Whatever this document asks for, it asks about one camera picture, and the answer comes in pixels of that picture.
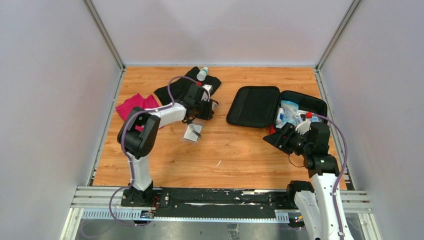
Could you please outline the white blue gauze packet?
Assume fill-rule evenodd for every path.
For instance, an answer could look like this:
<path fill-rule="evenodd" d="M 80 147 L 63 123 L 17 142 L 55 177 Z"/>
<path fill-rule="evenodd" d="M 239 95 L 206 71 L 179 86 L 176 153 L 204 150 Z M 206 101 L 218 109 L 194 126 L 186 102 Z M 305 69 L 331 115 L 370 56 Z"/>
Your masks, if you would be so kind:
<path fill-rule="evenodd" d="M 299 125 L 302 122 L 306 121 L 306 113 L 307 112 L 304 111 L 304 110 L 298 110 L 296 112 L 296 115 L 295 115 L 295 123 L 296 123 L 296 125 Z"/>

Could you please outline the brown bottle orange cap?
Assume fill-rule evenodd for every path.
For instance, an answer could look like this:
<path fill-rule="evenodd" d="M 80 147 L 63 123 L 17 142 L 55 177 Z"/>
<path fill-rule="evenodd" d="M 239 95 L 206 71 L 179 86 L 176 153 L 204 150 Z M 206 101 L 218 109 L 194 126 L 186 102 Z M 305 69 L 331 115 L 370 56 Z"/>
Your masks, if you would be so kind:
<path fill-rule="evenodd" d="M 216 101 L 214 99 L 211 99 L 210 102 L 211 102 L 211 111 L 214 114 L 214 112 L 216 111 L 216 109 L 219 106 L 219 103 L 218 103 L 218 101 Z"/>

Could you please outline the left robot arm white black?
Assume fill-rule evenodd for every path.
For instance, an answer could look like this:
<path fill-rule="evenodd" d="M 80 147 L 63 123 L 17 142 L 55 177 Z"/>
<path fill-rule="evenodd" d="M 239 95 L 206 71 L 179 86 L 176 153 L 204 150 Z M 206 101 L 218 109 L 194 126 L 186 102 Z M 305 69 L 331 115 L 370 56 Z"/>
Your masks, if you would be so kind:
<path fill-rule="evenodd" d="M 188 139 L 195 142 L 201 138 L 202 127 L 195 119 L 210 120 L 218 104 L 211 98 L 212 85 L 193 84 L 178 99 L 157 108 L 133 107 L 118 133 L 117 141 L 128 159 L 130 180 L 124 197 L 142 207 L 154 200 L 153 180 L 150 176 L 148 156 L 152 151 L 158 130 L 172 123 L 187 125 Z"/>

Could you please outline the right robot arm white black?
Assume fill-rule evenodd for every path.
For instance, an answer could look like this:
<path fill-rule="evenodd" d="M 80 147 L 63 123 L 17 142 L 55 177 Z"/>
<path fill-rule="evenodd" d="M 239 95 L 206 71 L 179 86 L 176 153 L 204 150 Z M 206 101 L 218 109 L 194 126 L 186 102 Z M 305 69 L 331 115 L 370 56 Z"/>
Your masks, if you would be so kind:
<path fill-rule="evenodd" d="M 306 133 L 287 122 L 264 141 L 287 155 L 303 157 L 309 181 L 293 180 L 287 186 L 286 204 L 299 209 L 311 240 L 352 240 L 343 209 L 340 171 L 329 154 L 330 127 L 322 122 L 309 124 Z"/>

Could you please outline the clear bag blue items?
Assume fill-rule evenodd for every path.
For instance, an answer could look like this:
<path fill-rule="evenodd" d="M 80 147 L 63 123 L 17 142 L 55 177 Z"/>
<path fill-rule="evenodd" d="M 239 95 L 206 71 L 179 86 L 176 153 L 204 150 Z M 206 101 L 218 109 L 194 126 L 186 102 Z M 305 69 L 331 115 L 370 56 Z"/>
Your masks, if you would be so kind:
<path fill-rule="evenodd" d="M 323 119 L 319 115 L 316 115 L 311 112 L 306 114 L 306 118 L 309 119 L 310 122 L 320 122 L 320 123 L 323 122 Z"/>

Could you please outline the small white blue bottle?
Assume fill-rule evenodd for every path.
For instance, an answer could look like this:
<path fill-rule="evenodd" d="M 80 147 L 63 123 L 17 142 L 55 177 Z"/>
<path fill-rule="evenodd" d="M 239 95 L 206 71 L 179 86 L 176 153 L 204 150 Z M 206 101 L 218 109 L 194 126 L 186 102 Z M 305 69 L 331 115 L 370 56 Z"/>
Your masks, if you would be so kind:
<path fill-rule="evenodd" d="M 281 125 L 283 123 L 283 114 L 284 109 L 282 107 L 279 107 L 276 113 L 276 119 L 275 119 L 275 125 Z"/>

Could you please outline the light blue wipes packet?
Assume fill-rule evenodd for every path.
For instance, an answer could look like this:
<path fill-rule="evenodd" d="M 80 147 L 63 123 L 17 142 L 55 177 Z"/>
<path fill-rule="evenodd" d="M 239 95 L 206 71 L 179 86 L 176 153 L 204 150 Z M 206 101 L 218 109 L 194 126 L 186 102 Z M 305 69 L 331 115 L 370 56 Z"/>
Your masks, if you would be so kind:
<path fill-rule="evenodd" d="M 283 109 L 282 114 L 282 124 L 291 123 L 292 125 L 297 125 L 296 115 L 299 110 L 299 105 L 295 102 L 288 100 L 280 101 L 281 108 Z"/>

